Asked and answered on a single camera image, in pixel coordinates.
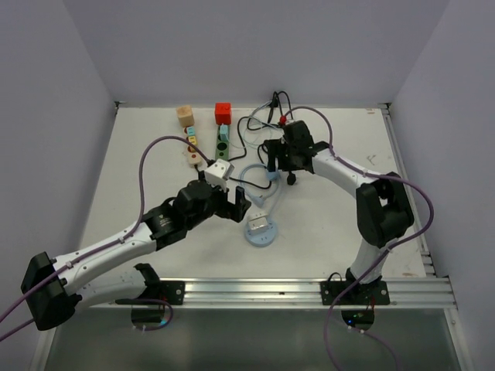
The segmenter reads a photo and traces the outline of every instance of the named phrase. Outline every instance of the white wall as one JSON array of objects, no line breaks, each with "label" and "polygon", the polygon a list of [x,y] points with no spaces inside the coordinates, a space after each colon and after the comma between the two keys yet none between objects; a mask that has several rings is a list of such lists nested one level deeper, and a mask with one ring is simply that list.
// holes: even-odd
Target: white wall
[{"label": "white wall", "polygon": [[493,0],[452,0],[392,105],[406,169],[436,205],[428,245],[479,370],[495,369],[494,19]]},{"label": "white wall", "polygon": [[[78,245],[113,125],[113,102],[64,4],[0,2],[0,288],[21,294],[29,259]],[[30,318],[23,304],[4,333]],[[0,343],[0,369],[26,369],[34,325]]]},{"label": "white wall", "polygon": [[448,0],[64,0],[113,96],[157,105],[376,104],[399,91]]}]

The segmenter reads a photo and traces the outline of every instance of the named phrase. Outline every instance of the gray floor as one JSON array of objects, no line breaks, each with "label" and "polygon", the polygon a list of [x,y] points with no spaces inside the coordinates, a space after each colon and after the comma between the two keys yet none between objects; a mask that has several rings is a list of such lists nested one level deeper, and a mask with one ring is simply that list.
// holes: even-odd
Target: gray floor
[{"label": "gray floor", "polygon": [[[142,335],[129,309],[91,309],[57,330],[46,370],[333,369],[323,345],[324,311],[179,309],[169,327]],[[393,370],[373,339],[333,323],[344,369]],[[371,331],[386,339],[405,370],[459,370],[442,311],[379,311]]]}]

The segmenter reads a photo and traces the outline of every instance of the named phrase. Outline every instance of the red block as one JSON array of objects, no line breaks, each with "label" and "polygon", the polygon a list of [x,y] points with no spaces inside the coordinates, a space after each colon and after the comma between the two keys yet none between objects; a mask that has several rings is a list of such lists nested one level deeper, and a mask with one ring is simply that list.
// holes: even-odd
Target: red block
[{"label": "red block", "polygon": [[217,125],[230,125],[232,123],[232,107],[230,103],[215,104],[215,121]]}]

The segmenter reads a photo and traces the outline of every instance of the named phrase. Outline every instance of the black knob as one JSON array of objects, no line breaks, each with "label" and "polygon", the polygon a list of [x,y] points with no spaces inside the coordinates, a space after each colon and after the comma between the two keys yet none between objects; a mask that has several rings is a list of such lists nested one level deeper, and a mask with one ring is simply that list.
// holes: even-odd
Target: black knob
[{"label": "black knob", "polygon": [[290,186],[293,186],[295,183],[295,174],[290,172],[288,174],[288,177],[287,177],[287,184],[289,184]]}]

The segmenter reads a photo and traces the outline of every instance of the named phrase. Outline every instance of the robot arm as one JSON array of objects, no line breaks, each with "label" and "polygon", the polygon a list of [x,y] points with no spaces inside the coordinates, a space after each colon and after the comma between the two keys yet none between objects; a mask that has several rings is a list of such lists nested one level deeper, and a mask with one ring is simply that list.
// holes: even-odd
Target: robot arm
[{"label": "robot arm", "polygon": [[[334,182],[356,199],[357,226],[363,240],[357,258],[346,274],[346,278],[353,281],[372,265],[382,249],[403,236],[413,224],[414,217],[404,186],[399,182],[365,177],[351,170],[330,153],[328,143],[313,142],[303,121],[287,124],[283,130],[281,139],[265,141],[269,174],[276,170],[289,172],[288,183],[291,185],[295,182],[292,172],[306,170]],[[344,160],[363,172],[373,173],[350,160]],[[377,283],[381,279],[384,262],[360,283]]]},{"label": "robot arm", "polygon": [[[21,286],[24,293],[61,267],[70,266],[27,299],[38,329],[58,326],[76,309],[91,305],[123,298],[158,298],[160,281],[148,264],[138,264],[120,276],[105,273],[128,260],[184,239],[189,230],[213,215],[237,223],[242,221],[251,203],[241,187],[236,188],[235,204],[228,202],[227,180],[233,169],[230,163],[217,160],[200,173],[198,180],[180,189],[177,197],[167,199],[143,215],[137,229],[127,239],[125,236],[135,224],[85,249],[54,259],[49,259],[46,253],[31,259]],[[102,245],[114,240],[121,242],[98,251]],[[91,251],[94,254],[80,263],[71,264]]]}]

